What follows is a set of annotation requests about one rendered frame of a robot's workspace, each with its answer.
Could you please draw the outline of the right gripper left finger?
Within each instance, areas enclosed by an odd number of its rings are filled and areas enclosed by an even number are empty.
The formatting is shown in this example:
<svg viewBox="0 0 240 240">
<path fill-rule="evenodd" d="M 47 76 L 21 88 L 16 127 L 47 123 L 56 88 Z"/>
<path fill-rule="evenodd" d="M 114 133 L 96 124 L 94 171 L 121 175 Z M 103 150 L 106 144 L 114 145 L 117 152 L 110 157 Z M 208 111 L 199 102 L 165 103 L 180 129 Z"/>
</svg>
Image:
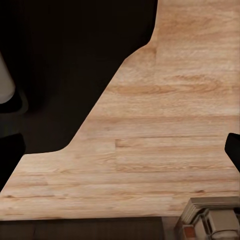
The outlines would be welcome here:
<svg viewBox="0 0 240 240">
<path fill-rule="evenodd" d="M 0 138 L 0 192 L 25 154 L 21 133 Z"/>
</svg>

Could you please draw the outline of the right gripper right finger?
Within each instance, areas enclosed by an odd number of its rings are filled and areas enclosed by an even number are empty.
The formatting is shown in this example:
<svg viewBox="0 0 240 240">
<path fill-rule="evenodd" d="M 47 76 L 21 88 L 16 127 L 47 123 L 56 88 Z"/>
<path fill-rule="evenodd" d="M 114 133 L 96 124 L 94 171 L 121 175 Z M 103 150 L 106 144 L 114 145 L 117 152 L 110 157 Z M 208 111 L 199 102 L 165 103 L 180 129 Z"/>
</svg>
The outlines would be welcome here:
<svg viewBox="0 0 240 240">
<path fill-rule="evenodd" d="M 224 149 L 240 172 L 240 134 L 229 133 Z"/>
</svg>

